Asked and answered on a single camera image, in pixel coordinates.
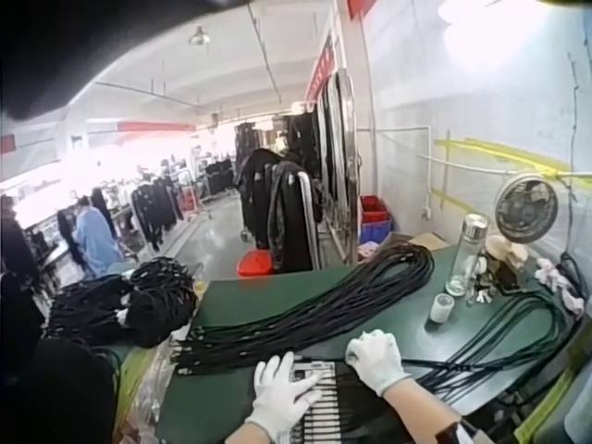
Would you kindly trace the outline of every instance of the glass water bottle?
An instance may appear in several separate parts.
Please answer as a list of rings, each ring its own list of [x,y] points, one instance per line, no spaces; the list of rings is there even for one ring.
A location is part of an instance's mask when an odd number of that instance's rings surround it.
[[[488,225],[487,218],[481,215],[470,214],[464,218],[458,250],[446,280],[446,292],[450,296],[460,297],[467,292],[485,242]]]

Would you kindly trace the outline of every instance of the red banner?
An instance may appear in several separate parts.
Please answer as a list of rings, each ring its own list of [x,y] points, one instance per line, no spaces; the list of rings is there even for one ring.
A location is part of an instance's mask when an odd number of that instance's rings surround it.
[[[308,86],[306,100],[316,100],[316,96],[323,85],[323,80],[333,73],[333,69],[335,69],[335,52],[333,50],[333,39],[329,34],[321,51],[321,56],[316,61],[316,68],[314,69],[313,79]]]
[[[183,123],[151,123],[151,122],[118,122],[117,131],[119,132],[137,132],[137,131],[195,131],[194,125]]]
[[[8,154],[13,151],[17,151],[17,145],[15,144],[15,136],[9,134],[2,136],[2,144],[0,145],[0,154]]]
[[[363,19],[376,0],[348,0],[348,9],[350,10],[350,19],[354,20],[358,15]]]

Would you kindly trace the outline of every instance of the concrete floor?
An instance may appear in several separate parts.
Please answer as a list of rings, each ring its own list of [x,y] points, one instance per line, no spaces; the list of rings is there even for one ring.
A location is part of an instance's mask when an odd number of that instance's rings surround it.
[[[223,197],[207,205],[211,219],[200,215],[199,226],[175,254],[177,260],[189,266],[203,264],[205,280],[225,280],[237,277],[237,263],[254,242],[241,240],[242,212],[238,194]]]

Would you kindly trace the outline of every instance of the hand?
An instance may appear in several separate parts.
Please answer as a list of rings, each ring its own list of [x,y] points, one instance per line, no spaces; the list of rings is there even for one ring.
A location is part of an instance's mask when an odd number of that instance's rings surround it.
[[[256,399],[253,413],[245,423],[260,426],[272,441],[293,428],[311,405],[321,399],[319,390],[311,390],[321,376],[313,375],[291,382],[293,364],[294,354],[290,351],[281,361],[274,356],[267,364],[259,363],[255,368]]]
[[[359,339],[352,339],[345,351],[345,362],[378,396],[383,396],[393,384],[410,376],[403,370],[395,337],[382,330],[370,334],[364,332]]]

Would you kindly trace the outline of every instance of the water bottle lid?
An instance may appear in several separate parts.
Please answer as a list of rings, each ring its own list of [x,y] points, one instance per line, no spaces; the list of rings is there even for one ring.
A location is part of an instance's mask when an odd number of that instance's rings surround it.
[[[470,241],[481,241],[487,235],[489,221],[485,216],[472,213],[462,222],[462,235]]]

